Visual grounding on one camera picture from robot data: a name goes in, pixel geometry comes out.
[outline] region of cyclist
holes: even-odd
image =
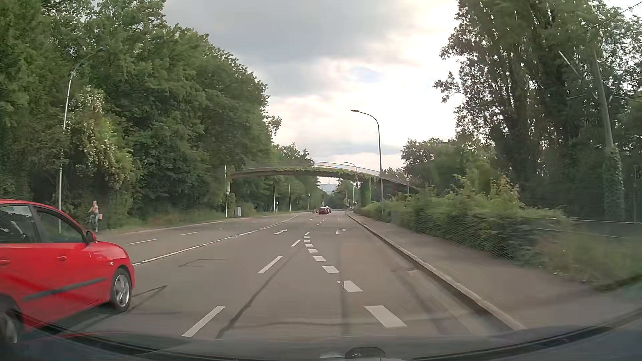
[[[98,209],[98,203],[94,201],[91,205],[91,208],[87,213],[91,212],[91,224],[94,226],[94,232],[98,232],[98,218],[100,217],[100,210]]]

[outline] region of car side mirror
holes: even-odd
[[[85,238],[87,239],[87,243],[98,242],[98,240],[96,239],[96,233],[93,233],[92,231],[87,231],[87,233],[85,234]]]

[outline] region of curb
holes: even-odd
[[[469,290],[468,288],[463,286],[461,283],[455,281],[453,278],[451,278],[447,274],[437,270],[435,267],[426,263],[421,258],[415,256],[410,251],[407,251],[406,249],[396,244],[386,236],[383,236],[377,233],[375,230],[368,227],[363,222],[360,222],[359,220],[351,216],[349,213],[346,213],[346,214],[352,220],[359,223],[368,232],[372,233],[375,237],[382,240],[384,243],[390,246],[393,250],[397,251],[400,255],[402,255],[408,261],[413,263],[415,266],[418,266],[417,267],[418,269],[423,270],[424,273],[426,273],[431,278],[436,279],[442,286],[444,286],[444,288],[446,288],[446,290],[448,290],[451,294],[453,294],[459,300],[463,301],[466,305],[470,306],[473,310],[480,313],[486,313],[486,314],[492,315],[498,321],[503,323],[505,326],[509,327],[511,330],[523,330],[526,328],[526,326],[521,324],[519,321],[513,319],[507,313],[500,310],[492,303],[484,300],[478,294]]]

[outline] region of sidewalk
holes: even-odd
[[[566,281],[541,269],[521,268],[483,252],[356,213],[350,216],[527,328],[592,326],[640,307],[640,296],[631,290],[599,293],[587,285]]]

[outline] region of car wheel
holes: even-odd
[[[22,323],[12,306],[9,302],[0,301],[0,344],[15,344],[20,340]]]
[[[110,287],[109,303],[116,312],[124,312],[132,302],[132,280],[123,269],[118,269]]]

